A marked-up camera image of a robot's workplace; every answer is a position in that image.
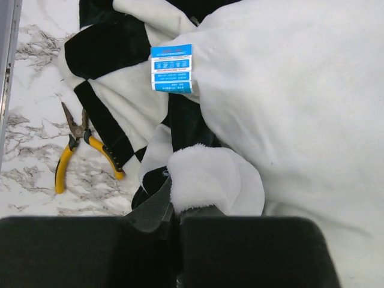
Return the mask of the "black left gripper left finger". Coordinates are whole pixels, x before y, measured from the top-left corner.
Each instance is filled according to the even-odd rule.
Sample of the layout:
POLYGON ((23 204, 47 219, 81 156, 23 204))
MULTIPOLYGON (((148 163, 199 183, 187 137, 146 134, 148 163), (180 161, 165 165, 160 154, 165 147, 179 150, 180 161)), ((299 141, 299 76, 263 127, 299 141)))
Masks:
POLYGON ((2 287, 175 287, 171 181, 125 216, 1 220, 2 287))

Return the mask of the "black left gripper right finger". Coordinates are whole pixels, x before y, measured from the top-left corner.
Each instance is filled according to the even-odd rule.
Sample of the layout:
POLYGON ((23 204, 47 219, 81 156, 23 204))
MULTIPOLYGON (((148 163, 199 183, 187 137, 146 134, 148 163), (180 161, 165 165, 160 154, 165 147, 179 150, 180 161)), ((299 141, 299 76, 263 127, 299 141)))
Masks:
POLYGON ((181 218, 186 287, 340 287, 320 229, 300 217, 225 216, 215 207, 181 218))

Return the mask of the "white pillow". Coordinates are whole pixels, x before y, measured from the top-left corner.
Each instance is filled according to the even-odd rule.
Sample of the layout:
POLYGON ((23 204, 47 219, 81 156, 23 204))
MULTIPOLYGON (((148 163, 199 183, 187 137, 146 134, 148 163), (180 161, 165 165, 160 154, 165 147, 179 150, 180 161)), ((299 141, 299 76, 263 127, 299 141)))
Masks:
POLYGON ((382 287, 383 2, 240 1, 172 43, 265 214, 313 220, 343 287, 382 287))

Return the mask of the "black and white checkered pillowcase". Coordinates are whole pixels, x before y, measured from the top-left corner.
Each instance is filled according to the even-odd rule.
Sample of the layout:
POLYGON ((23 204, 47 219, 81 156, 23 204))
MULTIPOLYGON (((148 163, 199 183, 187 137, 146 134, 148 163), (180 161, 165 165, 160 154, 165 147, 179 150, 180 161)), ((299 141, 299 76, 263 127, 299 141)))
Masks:
POLYGON ((139 187, 138 208, 171 180, 177 213, 207 206, 260 216, 258 171, 207 127, 197 101, 151 85, 151 48, 193 31, 225 1, 80 1, 80 31, 58 67, 118 172, 139 187))

